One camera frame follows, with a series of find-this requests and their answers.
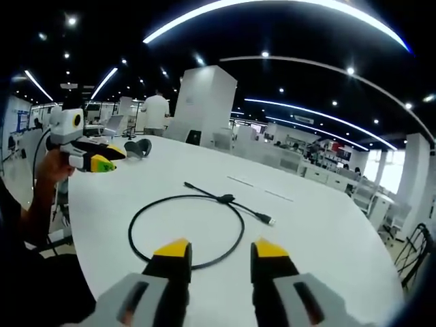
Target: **person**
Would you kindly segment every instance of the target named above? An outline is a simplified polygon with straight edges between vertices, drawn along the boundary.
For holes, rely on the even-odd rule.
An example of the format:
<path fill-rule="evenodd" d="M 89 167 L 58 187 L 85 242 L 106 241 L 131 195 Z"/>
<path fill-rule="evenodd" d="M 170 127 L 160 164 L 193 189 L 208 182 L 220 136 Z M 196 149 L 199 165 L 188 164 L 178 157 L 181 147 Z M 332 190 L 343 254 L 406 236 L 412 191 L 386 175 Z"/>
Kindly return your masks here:
<path fill-rule="evenodd" d="M 144 134 L 162 136 L 165 118 L 170 116 L 170 106 L 162 93 L 157 90 L 156 95 L 148 97 L 141 111 L 146 113 Z"/>
<path fill-rule="evenodd" d="M 1 312 L 15 326 L 77 323 L 95 308 L 75 255 L 44 259 L 25 245 L 46 244 L 55 185 L 73 172 L 59 149 L 49 151 L 37 169 L 27 211 L 0 178 Z"/>
<path fill-rule="evenodd" d="M 35 129 L 43 129 L 42 123 L 40 123 L 40 120 L 38 118 L 35 118 L 33 122 L 35 123 Z"/>

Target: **ceiling light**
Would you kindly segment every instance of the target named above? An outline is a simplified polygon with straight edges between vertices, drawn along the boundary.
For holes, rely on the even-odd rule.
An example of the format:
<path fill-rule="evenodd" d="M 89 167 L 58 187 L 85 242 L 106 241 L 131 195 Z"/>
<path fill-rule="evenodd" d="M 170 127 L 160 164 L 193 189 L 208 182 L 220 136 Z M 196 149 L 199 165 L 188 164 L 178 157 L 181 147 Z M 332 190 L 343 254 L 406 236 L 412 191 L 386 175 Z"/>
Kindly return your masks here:
<path fill-rule="evenodd" d="M 144 38 L 143 42 L 145 44 L 148 44 L 153 40 L 157 39 L 160 35 L 173 29 L 177 25 L 180 25 L 188 20 L 191 20 L 192 18 L 203 15 L 207 12 L 212 12 L 213 10 L 228 7 L 230 5 L 238 5 L 239 3 L 258 2 L 258 1 L 259 0 L 221 0 L 221 1 L 215 1 L 209 3 L 207 5 L 203 5 L 202 7 L 187 12 L 186 14 L 183 14 L 182 16 L 179 16 L 178 18 L 165 24 L 163 27 L 154 31 L 149 36 Z M 346 3 L 342 3 L 339 1 L 331 1 L 331 0 L 300 0 L 300 1 L 306 3 L 312 3 L 315 5 L 320 5 L 353 16 L 354 18 L 357 18 L 358 20 L 361 20 L 362 22 L 365 22 L 371 25 L 372 27 L 378 29 L 379 31 L 385 33 L 386 35 L 394 39 L 397 43 L 399 43 L 402 47 L 404 47 L 407 51 L 411 52 L 411 50 L 408 49 L 405 42 L 392 29 L 390 29 L 389 27 L 387 27 L 385 24 L 378 21 L 374 17 L 369 16 L 367 13 L 362 12 L 359 9 L 356 9 Z"/>
<path fill-rule="evenodd" d="M 25 74 L 27 75 L 27 77 L 30 78 L 30 80 L 34 83 L 34 85 L 36 85 L 36 87 L 39 88 L 41 90 L 41 92 L 43 94 L 45 94 L 48 99 L 50 99 L 50 101 L 53 101 L 53 98 L 47 94 L 46 90 L 44 90 L 41 87 L 41 85 L 36 81 L 36 79 L 32 76 L 32 74 L 30 74 L 30 72 L 28 70 L 25 70 Z"/>
<path fill-rule="evenodd" d="M 430 101 L 433 101 L 434 99 L 435 99 L 435 95 L 434 94 L 430 94 L 428 97 L 425 97 L 422 101 L 430 102 Z"/>
<path fill-rule="evenodd" d="M 100 85 L 97 87 L 97 89 L 95 90 L 94 94 L 91 97 L 91 100 L 94 99 L 94 97 L 97 95 L 97 93 L 99 93 L 100 89 L 102 89 L 102 87 L 107 83 L 107 81 L 109 80 L 109 78 L 112 77 L 113 74 L 116 73 L 116 71 L 118 70 L 118 68 L 112 68 L 112 70 L 109 72 L 108 75 L 106 75 L 106 77 L 102 80 L 102 82 L 100 83 Z"/>
<path fill-rule="evenodd" d="M 305 111 L 305 112 L 310 112 L 311 114 L 317 114 L 317 115 L 319 115 L 319 116 L 323 116 L 323 117 L 326 117 L 326 118 L 332 119 L 332 120 L 334 120 L 334 121 L 338 121 L 338 122 L 340 122 L 340 123 L 342 123 L 342 124 L 348 125 L 348 126 L 350 126 L 350 127 L 353 127 L 354 129 L 357 129 L 358 131 L 361 131 L 362 133 L 365 133 L 366 135 L 369 135 L 370 137 L 372 137 L 372 138 L 374 138 L 374 139 L 376 139 L 376 140 L 382 142 L 383 144 L 389 146 L 392 150 L 394 150 L 394 151 L 398 150 L 395 146 L 393 146 L 393 145 L 390 144 L 389 142 L 385 141 L 383 138 L 380 138 L 379 136 L 377 136 L 377 135 L 371 133 L 370 131 L 367 131 L 367 130 L 365 130 L 365 129 L 359 127 L 359 126 L 356 126 L 356 125 L 354 125 L 354 124 L 351 124 L 351 123 L 349 123 L 349 122 L 347 122 L 347 121 L 344 121 L 344 120 L 342 120 L 342 119 L 339 119 L 339 118 L 337 118 L 337 117 L 330 116 L 330 115 L 328 115 L 328 114 L 324 114 L 324 113 L 322 113 L 322 112 L 318 112 L 318 111 L 314 111 L 314 110 L 306 109 L 306 108 L 303 108 L 303 107 L 293 106 L 293 105 L 290 105 L 290 104 L 282 104 L 282 103 L 279 103 L 279 102 L 271 102 L 271 101 L 264 101 L 264 100 L 257 100 L 257 99 L 245 99 L 245 101 L 248 101 L 248 102 L 259 102 L 259 103 L 261 103 L 261 104 L 273 104 L 273 105 L 276 105 L 276 106 L 282 106 L 282 107 L 287 107 L 287 108 L 293 108 L 293 109 L 297 109 L 297 110 L 302 110 L 302 111 Z"/>
<path fill-rule="evenodd" d="M 323 131 L 322 129 L 318 129 L 318 128 L 314 128 L 314 127 L 306 126 L 306 125 L 299 124 L 299 123 L 294 123 L 293 121 L 285 121 L 285 120 L 283 120 L 283 119 L 278 119 L 278 118 L 274 118 L 274 117 L 267 117 L 267 119 L 275 119 L 276 121 L 283 121 L 284 123 L 289 123 L 289 124 L 293 124 L 293 125 L 296 125 L 296 126 L 301 126 L 301 127 L 304 127 L 304 128 L 311 129 L 311 130 L 313 130 L 313 131 L 318 131 L 318 132 L 320 132 L 320 133 L 324 133 L 324 134 L 327 134 L 327 135 L 329 135 L 329 136 L 333 136 L 333 137 L 338 138 L 338 139 L 340 139 L 340 140 L 342 140 L 342 141 L 346 141 L 346 142 L 348 142 L 348 143 L 350 143 L 350 144 L 353 144 L 353 145 L 355 145 L 355 146 L 358 146 L 358 147 L 361 148 L 362 150 L 366 150 L 366 151 L 368 151 L 368 149 L 365 148 L 364 146 L 361 146 L 361 145 L 359 145 L 359 144 L 357 144 L 357 143 L 354 143 L 354 142 L 352 142 L 352 141 L 350 141 L 350 140 L 347 140 L 346 138 L 342 138 L 342 137 L 340 137 L 340 136 L 338 136 L 338 135 L 334 135 L 334 134 L 332 134 L 332 133 L 329 133 L 328 131 Z"/>
<path fill-rule="evenodd" d="M 70 17 L 68 18 L 68 25 L 74 26 L 77 23 L 76 17 Z"/>

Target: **white table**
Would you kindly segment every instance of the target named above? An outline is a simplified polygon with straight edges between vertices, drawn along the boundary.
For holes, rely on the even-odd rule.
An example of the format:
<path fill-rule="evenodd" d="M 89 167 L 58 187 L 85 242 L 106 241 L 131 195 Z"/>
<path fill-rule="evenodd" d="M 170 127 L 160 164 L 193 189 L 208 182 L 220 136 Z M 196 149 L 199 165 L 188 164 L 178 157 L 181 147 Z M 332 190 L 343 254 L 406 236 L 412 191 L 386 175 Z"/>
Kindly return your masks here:
<path fill-rule="evenodd" d="M 336 291 L 348 312 L 362 322 L 384 322 L 403 303 L 386 248 L 344 193 L 218 151 L 149 139 L 153 149 L 148 158 L 118 161 L 118 169 L 110 173 L 77 172 L 69 182 L 74 244 L 94 297 L 126 274 L 144 269 L 127 241 L 129 222 L 152 201 L 197 194 L 183 187 L 188 181 L 213 194 L 232 193 L 237 202 L 277 222 L 269 227 L 243 214 L 246 230 L 236 251 L 216 266 L 193 272 L 185 326 L 257 326 L 251 304 L 250 244 L 259 236 L 286 248 L 301 273 L 314 274 Z M 114 142 L 122 146 L 126 139 Z M 199 264 L 226 251 L 238 232 L 238 219 L 227 207 L 207 200 L 176 200 L 138 218 L 133 237 L 139 250 L 152 256 L 184 236 L 193 244 L 193 264 Z"/>

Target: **window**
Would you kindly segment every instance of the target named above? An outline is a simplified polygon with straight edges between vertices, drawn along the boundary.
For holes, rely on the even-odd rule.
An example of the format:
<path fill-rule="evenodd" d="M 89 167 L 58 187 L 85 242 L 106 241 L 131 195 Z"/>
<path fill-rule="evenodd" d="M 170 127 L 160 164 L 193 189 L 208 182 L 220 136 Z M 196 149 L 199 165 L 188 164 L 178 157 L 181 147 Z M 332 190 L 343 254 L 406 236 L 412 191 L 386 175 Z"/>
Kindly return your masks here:
<path fill-rule="evenodd" d="M 368 162 L 367 165 L 365 166 L 365 171 L 363 175 L 372 182 L 375 181 L 375 177 L 377 176 L 377 171 L 379 170 L 381 156 L 382 156 L 381 150 L 369 151 Z"/>
<path fill-rule="evenodd" d="M 388 191 L 397 193 L 400 186 L 401 175 L 403 174 L 405 156 L 406 152 L 404 150 L 388 151 L 380 186 L 385 187 Z"/>

